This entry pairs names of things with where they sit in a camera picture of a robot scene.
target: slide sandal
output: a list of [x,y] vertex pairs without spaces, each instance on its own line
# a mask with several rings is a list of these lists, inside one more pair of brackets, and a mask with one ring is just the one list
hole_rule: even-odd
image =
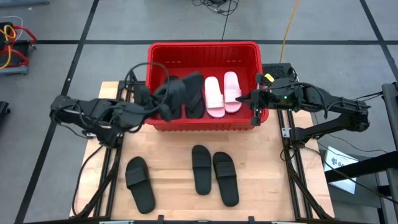
[[205,77],[200,72],[193,72],[182,78],[187,90],[185,114],[187,118],[202,118],[205,114],[205,101],[201,93]]
[[205,97],[207,113],[214,118],[222,118],[225,115],[224,96],[216,77],[206,78]]
[[143,158],[137,156],[129,161],[126,183],[140,213],[147,214],[155,209],[155,196],[150,186],[148,167]]
[[237,112],[242,106],[241,102],[235,98],[242,96],[241,88],[239,87],[238,77],[234,72],[227,72],[224,75],[224,97],[225,110],[228,113]]
[[225,152],[216,152],[213,156],[213,167],[223,203],[228,207],[237,205],[238,183],[232,158]]
[[[159,102],[162,101],[166,89],[168,87],[167,79],[165,79],[165,84],[156,89],[154,96],[159,99]],[[170,89],[167,94],[167,99],[165,100],[165,104],[169,106],[170,109],[170,119],[180,119],[182,110],[181,106],[185,103],[185,85],[184,83],[178,79],[175,75],[170,76]]]
[[211,155],[205,146],[196,145],[192,149],[192,169],[195,188],[200,195],[211,190]]

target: wooden table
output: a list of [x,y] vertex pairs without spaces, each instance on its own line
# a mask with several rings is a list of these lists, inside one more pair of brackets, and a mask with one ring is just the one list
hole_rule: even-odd
[[[118,82],[103,82],[99,97],[115,98],[117,88]],[[313,125],[308,112],[295,113],[294,120],[298,127]],[[191,150],[196,144],[206,146],[211,154],[222,151],[233,158],[240,198],[237,206],[223,205],[214,171],[210,194],[196,193],[191,161]],[[310,140],[307,146],[318,150],[316,140]],[[97,148],[97,140],[89,140],[85,159]],[[238,221],[247,220],[248,216],[254,216],[257,221],[294,220],[286,166],[279,158],[282,149],[277,113],[273,110],[265,123],[250,131],[159,132],[143,125],[138,133],[124,137],[111,218],[156,220],[158,215],[164,215],[165,220]],[[77,211],[82,210],[98,188],[104,152],[102,149],[95,155],[82,173],[75,204]],[[155,194],[156,208],[147,215],[138,212],[124,178],[127,163],[136,156],[146,160]],[[302,149],[302,160],[309,191],[325,211],[334,216],[320,156]],[[102,215],[107,197],[108,191],[104,193]],[[303,203],[300,210],[304,217]]]

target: pink slide sandal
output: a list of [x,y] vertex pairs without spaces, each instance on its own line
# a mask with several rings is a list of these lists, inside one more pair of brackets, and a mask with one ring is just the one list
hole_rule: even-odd
[[225,110],[228,113],[237,112],[242,103],[235,100],[235,98],[242,96],[242,90],[239,87],[238,77],[234,72],[227,72],[224,75],[224,97]]
[[206,78],[205,98],[207,113],[214,118],[222,118],[225,115],[224,96],[216,77]]

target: yellow tag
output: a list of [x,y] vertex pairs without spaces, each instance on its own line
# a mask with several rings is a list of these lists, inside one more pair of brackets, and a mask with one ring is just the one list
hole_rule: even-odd
[[274,80],[274,77],[272,77],[270,74],[266,74],[266,75],[264,75],[270,82],[274,82],[275,80]]

